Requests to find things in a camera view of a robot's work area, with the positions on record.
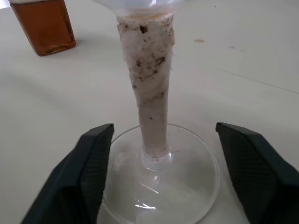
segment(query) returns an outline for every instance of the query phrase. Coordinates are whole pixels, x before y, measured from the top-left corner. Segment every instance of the bottle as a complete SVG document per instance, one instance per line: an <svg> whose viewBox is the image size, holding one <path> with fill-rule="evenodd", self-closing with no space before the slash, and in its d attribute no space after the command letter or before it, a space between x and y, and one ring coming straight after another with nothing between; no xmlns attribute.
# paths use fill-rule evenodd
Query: bottle
<svg viewBox="0 0 299 224"><path fill-rule="evenodd" d="M39 56L75 47L64 0L10 0L9 3Z"/></svg>

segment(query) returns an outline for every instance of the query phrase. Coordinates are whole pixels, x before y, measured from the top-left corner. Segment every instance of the white countertop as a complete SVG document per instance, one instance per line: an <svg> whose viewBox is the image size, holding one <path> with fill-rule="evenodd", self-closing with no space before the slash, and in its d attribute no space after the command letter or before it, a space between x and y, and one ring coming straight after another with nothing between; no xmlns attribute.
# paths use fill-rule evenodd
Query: white countertop
<svg viewBox="0 0 299 224"><path fill-rule="evenodd" d="M77 47L38 57L11 8L0 10L0 223L19 223L80 135L138 124L115 16L67 0ZM201 224L248 224L216 122L262 134L299 170L299 1L188 0L175 16L169 122L200 136L222 170Z"/></svg>

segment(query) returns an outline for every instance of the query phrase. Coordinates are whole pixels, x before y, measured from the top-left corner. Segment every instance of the brown liquid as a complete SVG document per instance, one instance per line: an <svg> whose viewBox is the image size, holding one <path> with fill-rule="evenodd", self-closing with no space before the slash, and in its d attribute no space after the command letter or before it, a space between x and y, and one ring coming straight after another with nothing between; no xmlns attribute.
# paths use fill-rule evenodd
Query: brown liquid
<svg viewBox="0 0 299 224"><path fill-rule="evenodd" d="M75 47L76 41L64 0L10 5L39 56Z"/></svg>

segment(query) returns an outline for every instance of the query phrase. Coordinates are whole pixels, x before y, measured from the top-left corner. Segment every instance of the transparent glass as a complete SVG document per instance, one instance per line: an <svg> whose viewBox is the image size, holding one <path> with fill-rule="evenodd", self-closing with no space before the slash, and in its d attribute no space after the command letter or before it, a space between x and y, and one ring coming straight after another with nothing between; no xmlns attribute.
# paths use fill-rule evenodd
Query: transparent glass
<svg viewBox="0 0 299 224"><path fill-rule="evenodd" d="M139 126L112 142L102 206L118 223L195 224L215 202L220 177L211 150L176 125L168 125L167 137L164 158L142 153Z"/></svg>
<svg viewBox="0 0 299 224"><path fill-rule="evenodd" d="M173 11L183 0L94 0L106 6L117 16L132 14L157 14L162 11Z"/></svg>

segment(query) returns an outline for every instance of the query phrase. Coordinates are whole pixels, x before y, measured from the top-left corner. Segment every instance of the dirt particle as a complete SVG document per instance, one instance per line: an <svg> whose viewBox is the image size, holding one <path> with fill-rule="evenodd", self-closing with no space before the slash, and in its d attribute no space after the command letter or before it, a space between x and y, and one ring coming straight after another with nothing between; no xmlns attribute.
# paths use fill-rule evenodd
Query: dirt particle
<svg viewBox="0 0 299 224"><path fill-rule="evenodd" d="M165 57L159 57L156 59L157 65L161 65L163 62L165 62Z"/></svg>
<svg viewBox="0 0 299 224"><path fill-rule="evenodd" d="M140 26L139 29L140 29L140 31L141 31L143 34L146 33L146 32L148 31L147 26Z"/></svg>
<svg viewBox="0 0 299 224"><path fill-rule="evenodd" d="M171 23L172 23L172 21L173 21L173 17L169 18L169 19L166 21L166 23L164 24L164 27L168 27L168 26L170 26Z"/></svg>
<svg viewBox="0 0 299 224"><path fill-rule="evenodd" d="M141 66L141 61L137 60L137 61L136 61L136 65L137 65L138 67L140 67L140 66Z"/></svg>
<svg viewBox="0 0 299 224"><path fill-rule="evenodd" d="M155 96L152 97L152 98L149 98L148 100L145 100L145 101L143 102L143 104L153 103L155 100L162 99L162 98L164 97L164 95L165 95L165 91L163 91L163 92L161 92L161 93L155 95Z"/></svg>
<svg viewBox="0 0 299 224"><path fill-rule="evenodd" d="M145 77L144 77L144 80L145 80L145 79L148 79L148 78L151 78L151 79L153 79L153 75L152 75L152 74L150 74L150 75L147 75L147 76L145 76Z"/></svg>
<svg viewBox="0 0 299 224"><path fill-rule="evenodd" d="M204 43L205 41L202 40L202 39L197 39L197 40L194 40L196 43Z"/></svg>

